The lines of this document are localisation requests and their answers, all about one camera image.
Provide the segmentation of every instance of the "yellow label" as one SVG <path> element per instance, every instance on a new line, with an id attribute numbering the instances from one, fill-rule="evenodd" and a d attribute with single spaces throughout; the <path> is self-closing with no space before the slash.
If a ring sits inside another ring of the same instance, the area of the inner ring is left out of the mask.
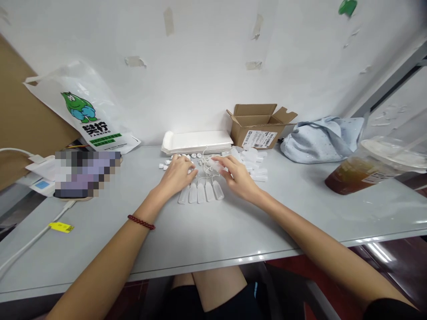
<path id="1" fill-rule="evenodd" d="M 70 233 L 71 230 L 74 229 L 73 226 L 70 226 L 69 224 L 64 224 L 62 222 L 52 222 L 52 223 L 49 223 L 49 225 L 53 230 L 61 231 L 65 233 Z"/>

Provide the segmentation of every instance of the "fabric bag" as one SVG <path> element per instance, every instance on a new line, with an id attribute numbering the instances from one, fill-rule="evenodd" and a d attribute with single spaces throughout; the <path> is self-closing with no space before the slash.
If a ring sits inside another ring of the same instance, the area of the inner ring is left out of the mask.
<path id="1" fill-rule="evenodd" d="M 363 122 L 363 118 L 333 116 L 298 122 L 280 150 L 290 160 L 303 164 L 342 161 L 356 151 Z"/>

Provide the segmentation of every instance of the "forearm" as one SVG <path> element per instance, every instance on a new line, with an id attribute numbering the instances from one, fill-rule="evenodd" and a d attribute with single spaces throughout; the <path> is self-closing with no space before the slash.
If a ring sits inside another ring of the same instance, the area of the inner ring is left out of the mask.
<path id="1" fill-rule="evenodd" d="M 362 307 L 380 298 L 412 305 L 363 259 L 268 193 L 261 192 L 254 204 L 276 220 L 319 268 L 353 293 Z"/>
<path id="2" fill-rule="evenodd" d="M 167 195 L 154 189 L 133 215 L 152 224 L 167 199 Z M 148 232 L 147 228 L 126 221 L 47 319 L 103 319 L 126 283 Z"/>

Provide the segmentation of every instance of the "red bead bracelet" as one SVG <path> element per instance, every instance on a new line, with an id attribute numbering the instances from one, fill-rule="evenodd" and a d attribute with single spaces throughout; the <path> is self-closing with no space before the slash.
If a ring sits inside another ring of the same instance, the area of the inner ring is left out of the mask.
<path id="1" fill-rule="evenodd" d="M 140 225 L 143 225 L 144 227 L 146 227 L 146 228 L 148 228 L 150 230 L 154 230 L 156 228 L 156 226 L 154 224 L 146 223 L 145 221 L 142 221 L 141 219 L 138 219 L 138 218 L 136 218 L 136 217 L 134 217 L 132 215 L 128 215 L 128 219 L 132 220 L 133 222 L 136 222 L 136 223 L 138 223 Z"/>

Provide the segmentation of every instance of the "plastic bag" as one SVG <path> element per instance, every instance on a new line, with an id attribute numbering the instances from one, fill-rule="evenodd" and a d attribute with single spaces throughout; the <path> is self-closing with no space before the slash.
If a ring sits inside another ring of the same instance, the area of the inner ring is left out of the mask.
<path id="1" fill-rule="evenodd" d="M 27 78 L 24 84 L 96 151 L 125 154 L 141 143 L 123 125 L 123 109 L 107 84 L 86 64 L 74 62 L 45 76 Z"/>

